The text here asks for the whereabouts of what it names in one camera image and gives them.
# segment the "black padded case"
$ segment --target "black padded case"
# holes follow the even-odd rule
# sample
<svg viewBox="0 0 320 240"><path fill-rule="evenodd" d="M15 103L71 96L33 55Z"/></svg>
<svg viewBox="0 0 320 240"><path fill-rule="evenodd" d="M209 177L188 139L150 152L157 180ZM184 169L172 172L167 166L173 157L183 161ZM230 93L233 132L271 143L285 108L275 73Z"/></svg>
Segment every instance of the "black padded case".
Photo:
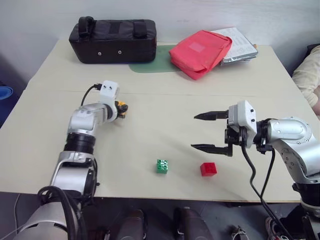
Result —
<svg viewBox="0 0 320 240"><path fill-rule="evenodd" d="M80 17L69 42L78 59L85 64L150 62L156 57L156 24L146 19Z"/></svg>

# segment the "table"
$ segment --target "table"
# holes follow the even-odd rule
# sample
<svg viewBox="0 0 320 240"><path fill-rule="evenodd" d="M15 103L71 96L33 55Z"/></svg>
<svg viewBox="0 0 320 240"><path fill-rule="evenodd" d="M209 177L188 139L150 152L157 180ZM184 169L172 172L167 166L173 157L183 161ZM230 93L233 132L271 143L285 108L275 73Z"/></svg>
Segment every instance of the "table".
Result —
<svg viewBox="0 0 320 240"><path fill-rule="evenodd" d="M251 170L238 146L233 157L201 152L190 144L224 146L225 120L193 119L199 113L226 110L248 100L257 120L297 116L320 136L320 122L296 88L272 48L259 46L246 64L217 67L198 81L182 72L135 73L125 64L80 63L67 40L59 40L0 129L0 191L36 193L50 183L63 150L72 112L89 86L120 84L118 99L129 105L127 117L103 125L94 155L98 162L96 197L258 202L249 185ZM93 91L86 103L98 101ZM261 188L271 155L248 149ZM156 173L157 159L169 162ZM215 162L218 174L201 177L200 165ZM298 202L293 181L277 153L264 198Z"/></svg>

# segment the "white wall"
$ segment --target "white wall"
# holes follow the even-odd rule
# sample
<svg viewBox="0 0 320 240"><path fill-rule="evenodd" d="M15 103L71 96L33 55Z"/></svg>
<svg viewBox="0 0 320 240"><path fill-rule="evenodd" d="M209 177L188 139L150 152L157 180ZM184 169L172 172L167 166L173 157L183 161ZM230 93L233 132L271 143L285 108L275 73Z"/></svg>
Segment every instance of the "white wall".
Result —
<svg viewBox="0 0 320 240"><path fill-rule="evenodd" d="M319 0L0 0L0 81L23 88L80 16L152 19L162 42L236 26L272 45L289 73L307 45L320 43Z"/></svg>

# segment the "red pouch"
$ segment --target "red pouch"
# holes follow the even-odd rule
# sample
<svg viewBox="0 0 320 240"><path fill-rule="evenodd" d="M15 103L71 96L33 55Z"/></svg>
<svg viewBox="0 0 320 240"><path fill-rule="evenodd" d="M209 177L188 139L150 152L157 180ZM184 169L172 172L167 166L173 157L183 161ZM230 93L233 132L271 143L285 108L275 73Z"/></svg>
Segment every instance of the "red pouch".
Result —
<svg viewBox="0 0 320 240"><path fill-rule="evenodd" d="M174 65L197 80L227 55L231 44L227 36L201 30L179 42L169 53Z"/></svg>

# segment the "silver robotic arm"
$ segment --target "silver robotic arm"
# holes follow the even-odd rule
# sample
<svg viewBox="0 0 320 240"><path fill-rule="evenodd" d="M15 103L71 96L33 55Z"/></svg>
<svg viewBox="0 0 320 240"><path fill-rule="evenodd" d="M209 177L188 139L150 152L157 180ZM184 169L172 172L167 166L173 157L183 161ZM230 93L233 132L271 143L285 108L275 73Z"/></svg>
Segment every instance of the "silver robotic arm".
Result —
<svg viewBox="0 0 320 240"><path fill-rule="evenodd" d="M276 149L295 182L293 190L301 195L301 205L306 212L302 221L307 239L320 239L320 142L308 123L297 117L257 122L256 111L247 101L230 106L227 111L210 111L194 118L227 119L224 138L227 146L191 145L201 151L231 157L233 145L250 148L255 144L262 154Z"/></svg>
<svg viewBox="0 0 320 240"><path fill-rule="evenodd" d="M97 84L99 103L80 106L71 116L64 150L50 186L38 195L41 206L21 228L15 240L86 239L81 209L90 203L97 183L97 162L93 155L100 125L124 118L128 106L116 101L116 82Z"/></svg>

